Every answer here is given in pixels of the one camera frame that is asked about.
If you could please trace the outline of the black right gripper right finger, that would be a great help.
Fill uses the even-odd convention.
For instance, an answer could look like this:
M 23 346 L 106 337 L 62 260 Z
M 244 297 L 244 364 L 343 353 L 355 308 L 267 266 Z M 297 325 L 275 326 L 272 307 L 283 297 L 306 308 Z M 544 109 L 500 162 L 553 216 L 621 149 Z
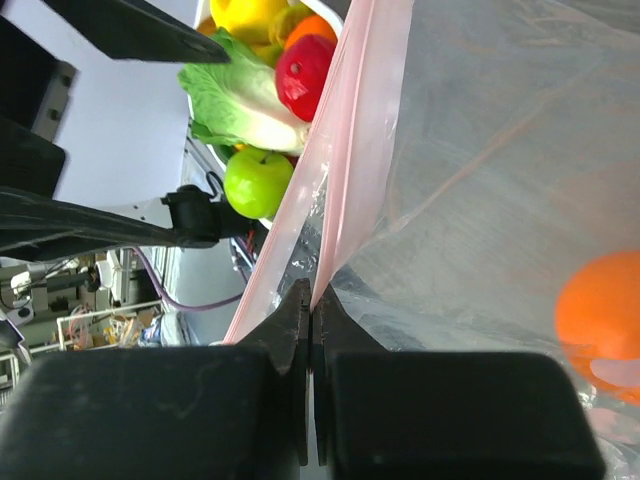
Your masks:
M 327 289 L 312 312 L 317 457 L 335 479 L 601 479 L 576 391 L 531 352 L 391 351 Z

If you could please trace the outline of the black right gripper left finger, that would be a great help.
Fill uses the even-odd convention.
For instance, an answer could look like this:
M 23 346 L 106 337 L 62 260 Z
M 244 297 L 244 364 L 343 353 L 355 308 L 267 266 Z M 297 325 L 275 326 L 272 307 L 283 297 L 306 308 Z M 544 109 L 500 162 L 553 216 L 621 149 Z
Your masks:
M 296 479 L 310 286 L 234 345 L 45 355 L 1 416 L 5 479 Z

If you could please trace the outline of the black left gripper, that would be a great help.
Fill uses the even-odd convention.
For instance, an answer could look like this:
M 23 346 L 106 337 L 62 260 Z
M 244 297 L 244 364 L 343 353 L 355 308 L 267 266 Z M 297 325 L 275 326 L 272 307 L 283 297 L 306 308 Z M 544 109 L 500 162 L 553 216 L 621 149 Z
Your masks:
M 147 1 L 44 3 L 114 60 L 230 61 L 219 43 Z M 65 168 L 66 153 L 55 141 L 74 77 L 73 66 L 1 19 L 1 255 L 49 262 L 113 248 L 171 246 L 170 229 L 39 196 L 56 192 Z

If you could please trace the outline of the green toy lettuce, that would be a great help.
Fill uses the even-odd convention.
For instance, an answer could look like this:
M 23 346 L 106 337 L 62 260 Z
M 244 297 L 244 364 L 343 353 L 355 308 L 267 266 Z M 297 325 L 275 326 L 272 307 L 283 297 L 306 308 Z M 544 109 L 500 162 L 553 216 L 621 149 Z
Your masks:
M 275 70 L 224 29 L 211 39 L 228 63 L 184 65 L 177 78 L 191 101 L 191 133 L 204 144 L 244 144 L 298 156 L 310 124 L 279 100 Z

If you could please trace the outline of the clear zip top bag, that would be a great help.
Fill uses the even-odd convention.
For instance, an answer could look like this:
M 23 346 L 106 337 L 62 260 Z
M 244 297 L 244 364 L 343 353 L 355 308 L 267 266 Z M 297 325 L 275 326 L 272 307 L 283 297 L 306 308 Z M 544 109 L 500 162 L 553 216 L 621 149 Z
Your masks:
M 549 355 L 635 479 L 639 322 L 561 334 L 555 308 L 638 247 L 637 2 L 354 1 L 225 339 L 308 278 L 394 350 Z

